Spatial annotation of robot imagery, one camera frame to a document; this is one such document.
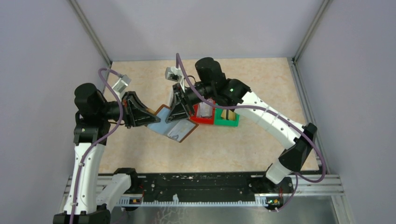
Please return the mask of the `brown leather card holder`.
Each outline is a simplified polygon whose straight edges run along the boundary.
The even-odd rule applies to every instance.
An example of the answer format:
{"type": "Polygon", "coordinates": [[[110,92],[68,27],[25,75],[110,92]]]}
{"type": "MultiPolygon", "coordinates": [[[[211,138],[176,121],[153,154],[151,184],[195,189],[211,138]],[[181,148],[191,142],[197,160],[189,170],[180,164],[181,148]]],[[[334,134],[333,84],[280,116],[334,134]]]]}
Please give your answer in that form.
{"type": "Polygon", "coordinates": [[[190,119],[166,123],[166,118],[169,114],[170,107],[161,105],[155,112],[155,115],[160,118],[160,122],[148,124],[147,128],[157,134],[181,143],[199,126],[198,123],[190,119]]]}

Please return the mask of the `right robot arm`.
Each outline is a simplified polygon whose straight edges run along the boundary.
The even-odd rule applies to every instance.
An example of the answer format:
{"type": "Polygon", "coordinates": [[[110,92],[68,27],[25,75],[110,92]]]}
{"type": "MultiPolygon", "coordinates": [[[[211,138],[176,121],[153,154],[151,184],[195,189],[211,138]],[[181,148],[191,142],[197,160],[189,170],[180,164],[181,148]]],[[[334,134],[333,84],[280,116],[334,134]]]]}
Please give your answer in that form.
{"type": "Polygon", "coordinates": [[[188,119],[194,115],[194,106],[205,103],[217,109],[227,109],[250,119],[275,137],[284,151],[266,171],[266,178],[279,184],[287,175],[301,171],[312,149],[317,127],[300,124],[261,100],[251,88],[238,79],[226,78],[220,63],[205,57],[195,63],[200,81],[184,88],[173,85],[171,110],[166,122],[188,119]]]}

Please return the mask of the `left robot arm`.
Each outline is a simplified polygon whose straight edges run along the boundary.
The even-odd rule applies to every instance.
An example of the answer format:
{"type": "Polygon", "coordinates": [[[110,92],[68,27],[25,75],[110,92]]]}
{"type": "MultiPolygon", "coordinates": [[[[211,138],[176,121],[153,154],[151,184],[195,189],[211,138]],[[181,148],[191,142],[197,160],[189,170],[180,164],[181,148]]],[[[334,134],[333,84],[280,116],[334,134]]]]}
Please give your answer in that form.
{"type": "Polygon", "coordinates": [[[108,224],[121,196],[140,185],[134,168],[119,168],[111,183],[102,192],[96,191],[107,138],[115,132],[111,122],[132,128],[158,123],[160,118],[151,113],[133,91],[109,102],[94,84],[85,83],[76,88],[74,95],[78,111],[75,115],[75,164],[71,189],[63,211],[54,215],[53,223],[108,224]]]}

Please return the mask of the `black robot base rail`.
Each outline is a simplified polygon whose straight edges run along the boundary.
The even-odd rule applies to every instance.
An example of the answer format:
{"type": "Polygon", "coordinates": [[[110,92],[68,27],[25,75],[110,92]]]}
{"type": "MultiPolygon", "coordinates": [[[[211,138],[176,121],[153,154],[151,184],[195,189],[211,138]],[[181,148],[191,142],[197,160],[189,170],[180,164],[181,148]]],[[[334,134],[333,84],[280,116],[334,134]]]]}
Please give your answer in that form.
{"type": "Polygon", "coordinates": [[[118,206],[138,207],[283,206],[294,192],[290,177],[274,184],[265,172],[147,173],[133,177],[133,184],[118,206]]]}

